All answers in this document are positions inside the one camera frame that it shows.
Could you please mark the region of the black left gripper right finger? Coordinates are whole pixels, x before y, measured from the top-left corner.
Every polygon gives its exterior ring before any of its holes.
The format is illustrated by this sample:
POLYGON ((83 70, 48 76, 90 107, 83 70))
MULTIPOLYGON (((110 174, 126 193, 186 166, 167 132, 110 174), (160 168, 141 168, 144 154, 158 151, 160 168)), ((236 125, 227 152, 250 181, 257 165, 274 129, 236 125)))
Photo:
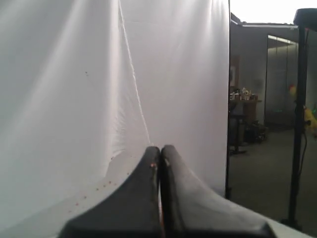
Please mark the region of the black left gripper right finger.
POLYGON ((273 238, 268 222, 223 198, 201 181, 173 145, 160 159, 162 215, 167 238, 273 238))

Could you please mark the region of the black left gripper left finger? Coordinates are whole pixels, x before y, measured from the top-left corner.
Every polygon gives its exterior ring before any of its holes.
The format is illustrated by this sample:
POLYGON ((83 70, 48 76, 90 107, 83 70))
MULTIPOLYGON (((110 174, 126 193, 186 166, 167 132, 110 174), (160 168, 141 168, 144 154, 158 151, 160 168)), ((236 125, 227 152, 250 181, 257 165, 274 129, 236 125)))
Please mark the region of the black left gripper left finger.
POLYGON ((145 152, 126 181, 101 203, 66 223, 60 238, 159 238, 160 150, 145 152))

